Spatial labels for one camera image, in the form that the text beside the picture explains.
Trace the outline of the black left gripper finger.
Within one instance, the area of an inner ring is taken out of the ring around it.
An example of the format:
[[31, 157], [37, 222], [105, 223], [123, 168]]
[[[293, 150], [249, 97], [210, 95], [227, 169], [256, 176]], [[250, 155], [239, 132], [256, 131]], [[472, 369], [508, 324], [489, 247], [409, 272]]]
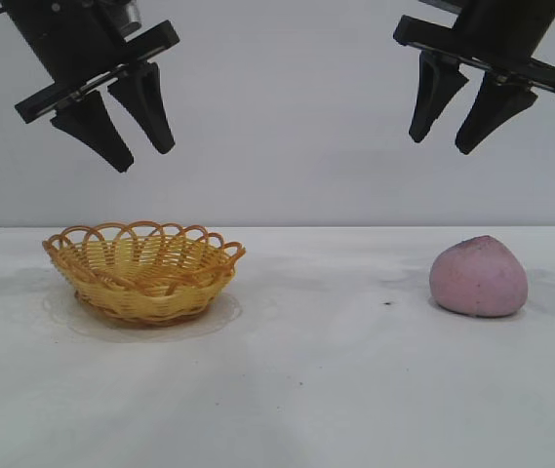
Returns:
[[156, 63], [143, 62], [129, 68], [107, 89], [159, 153], [166, 154], [173, 149], [175, 140], [164, 109], [160, 69]]
[[89, 93], [58, 110], [51, 123], [90, 147], [119, 173], [125, 173], [134, 164], [134, 157], [110, 120], [100, 92]]

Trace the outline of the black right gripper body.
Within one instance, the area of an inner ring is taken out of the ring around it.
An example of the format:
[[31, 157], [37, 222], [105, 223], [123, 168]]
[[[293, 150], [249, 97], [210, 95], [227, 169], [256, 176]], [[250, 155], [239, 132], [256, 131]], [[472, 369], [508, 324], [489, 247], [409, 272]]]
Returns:
[[400, 18], [396, 42], [555, 94], [555, 66], [534, 58], [555, 20], [555, 1], [429, 1], [456, 15], [451, 27]]

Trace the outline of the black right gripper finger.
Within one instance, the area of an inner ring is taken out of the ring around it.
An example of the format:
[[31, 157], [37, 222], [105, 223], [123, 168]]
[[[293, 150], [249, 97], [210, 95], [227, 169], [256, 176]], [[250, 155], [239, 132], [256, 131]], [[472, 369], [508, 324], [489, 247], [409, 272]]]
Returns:
[[419, 55], [416, 105], [409, 135], [422, 142], [456, 93], [468, 82], [459, 71], [460, 62], [431, 51]]
[[537, 100], [524, 82], [499, 82], [486, 72], [479, 92], [456, 134], [455, 145], [464, 155], [473, 151], [486, 137], [505, 122], [529, 109]]

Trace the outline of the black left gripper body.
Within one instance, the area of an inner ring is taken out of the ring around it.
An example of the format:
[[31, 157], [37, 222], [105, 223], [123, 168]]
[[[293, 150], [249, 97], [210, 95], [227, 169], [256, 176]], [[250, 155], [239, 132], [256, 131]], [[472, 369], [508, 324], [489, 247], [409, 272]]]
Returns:
[[90, 81], [151, 59], [179, 42], [169, 20], [139, 36], [135, 1], [2, 1], [1, 7], [38, 57], [53, 85], [16, 105], [31, 123]]

